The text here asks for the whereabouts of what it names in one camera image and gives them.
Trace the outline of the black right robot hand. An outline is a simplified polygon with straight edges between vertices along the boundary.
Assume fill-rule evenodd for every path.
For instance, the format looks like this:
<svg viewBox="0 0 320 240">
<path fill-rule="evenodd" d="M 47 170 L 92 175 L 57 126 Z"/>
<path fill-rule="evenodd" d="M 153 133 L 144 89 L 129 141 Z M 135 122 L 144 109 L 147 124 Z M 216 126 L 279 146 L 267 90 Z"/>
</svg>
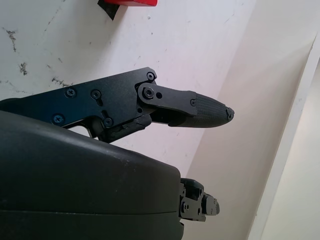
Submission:
<svg viewBox="0 0 320 240">
<path fill-rule="evenodd" d="M 0 102 L 3 240 L 180 240 L 218 201 L 171 165 L 113 142 L 152 123 L 215 128 L 234 111 L 156 84 L 149 67 Z"/>
</svg>

